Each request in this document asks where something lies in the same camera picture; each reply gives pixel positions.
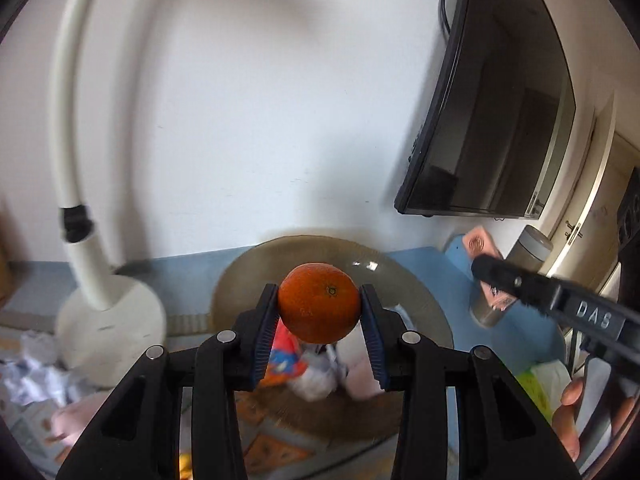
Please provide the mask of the person's right hand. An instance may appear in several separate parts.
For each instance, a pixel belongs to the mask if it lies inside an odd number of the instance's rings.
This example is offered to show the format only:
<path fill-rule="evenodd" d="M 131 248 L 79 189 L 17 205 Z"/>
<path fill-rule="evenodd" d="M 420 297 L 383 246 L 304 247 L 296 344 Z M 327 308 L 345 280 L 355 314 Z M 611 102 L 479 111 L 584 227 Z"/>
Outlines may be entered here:
<path fill-rule="evenodd" d="M 574 462 L 578 459 L 580 452 L 580 444 L 578 432 L 575 424 L 576 406 L 582 392 L 584 391 L 584 378 L 579 377 L 572 380 L 564 389 L 561 396 L 561 405 L 552 416 L 552 428 L 568 455 Z M 636 400 L 634 398 L 626 398 L 620 404 L 620 407 L 612 417 L 612 433 L 617 434 L 624 422 L 634 409 Z"/>

